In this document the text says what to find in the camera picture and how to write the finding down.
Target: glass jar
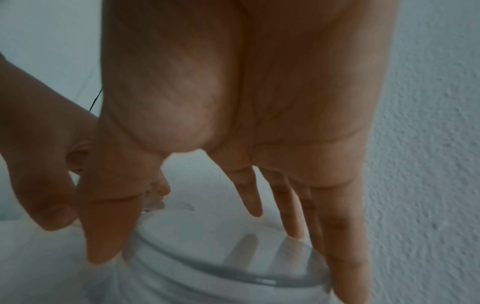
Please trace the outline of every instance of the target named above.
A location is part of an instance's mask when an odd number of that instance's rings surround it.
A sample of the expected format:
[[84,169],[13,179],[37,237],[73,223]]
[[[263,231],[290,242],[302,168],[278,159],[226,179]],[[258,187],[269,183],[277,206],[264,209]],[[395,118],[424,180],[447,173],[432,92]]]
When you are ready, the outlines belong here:
[[172,207],[146,213],[102,266],[85,262],[81,227],[44,232],[22,221],[2,269],[2,303],[329,303],[330,275],[310,246],[258,219],[165,205]]

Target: white wall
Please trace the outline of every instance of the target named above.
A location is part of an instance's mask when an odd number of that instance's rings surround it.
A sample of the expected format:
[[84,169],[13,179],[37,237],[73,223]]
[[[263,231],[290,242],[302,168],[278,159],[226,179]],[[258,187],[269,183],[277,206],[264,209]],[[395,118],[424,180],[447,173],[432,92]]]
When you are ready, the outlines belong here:
[[[83,93],[78,83],[98,68],[96,55],[86,55],[98,51],[98,24],[81,26],[96,22],[98,1],[0,0],[0,50],[65,96],[93,100],[98,71]],[[32,3],[42,14],[20,18]],[[18,6],[17,18],[5,19],[6,4]],[[479,0],[403,1],[365,171],[375,304],[479,303],[479,14]],[[48,31],[50,44],[40,38]],[[215,204],[219,216],[245,212],[203,153],[177,155],[164,171],[176,197]],[[0,174],[2,195],[7,180]],[[278,227],[271,192],[259,184],[264,221]]]

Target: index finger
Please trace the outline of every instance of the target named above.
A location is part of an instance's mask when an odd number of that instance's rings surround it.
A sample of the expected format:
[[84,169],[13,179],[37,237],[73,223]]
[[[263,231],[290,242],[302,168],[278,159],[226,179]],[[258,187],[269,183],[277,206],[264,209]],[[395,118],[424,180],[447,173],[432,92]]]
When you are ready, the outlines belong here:
[[143,149],[108,111],[102,112],[75,196],[90,262],[107,262],[124,247],[163,160]]
[[310,190],[335,293],[347,304],[363,304],[370,295],[371,274],[361,174],[340,185]]

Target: thin black line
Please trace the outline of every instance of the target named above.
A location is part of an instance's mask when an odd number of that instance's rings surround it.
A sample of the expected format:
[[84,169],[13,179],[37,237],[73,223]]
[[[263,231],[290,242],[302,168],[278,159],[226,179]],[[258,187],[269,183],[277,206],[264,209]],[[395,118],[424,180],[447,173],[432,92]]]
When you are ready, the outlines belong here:
[[103,88],[100,89],[100,92],[99,92],[98,95],[95,97],[95,99],[93,100],[93,103],[91,104],[90,109],[88,110],[89,112],[92,111],[92,108],[94,107],[95,102],[97,102],[97,99],[99,98],[99,96],[100,96],[100,94],[102,93],[103,90],[104,90]]

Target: hand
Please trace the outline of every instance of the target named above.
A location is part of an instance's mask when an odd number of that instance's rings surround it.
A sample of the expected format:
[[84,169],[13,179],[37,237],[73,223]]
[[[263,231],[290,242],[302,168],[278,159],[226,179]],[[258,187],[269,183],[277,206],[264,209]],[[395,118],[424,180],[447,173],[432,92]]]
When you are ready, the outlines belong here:
[[[45,230],[70,225],[69,171],[81,175],[97,118],[0,58],[0,123],[0,153],[22,207]],[[148,191],[169,193],[160,171]]]
[[201,148],[255,216],[258,166],[287,233],[301,238],[296,193],[339,298],[365,302],[361,175],[396,7],[105,1],[105,99],[76,197],[89,260],[107,261],[124,246],[163,161]]

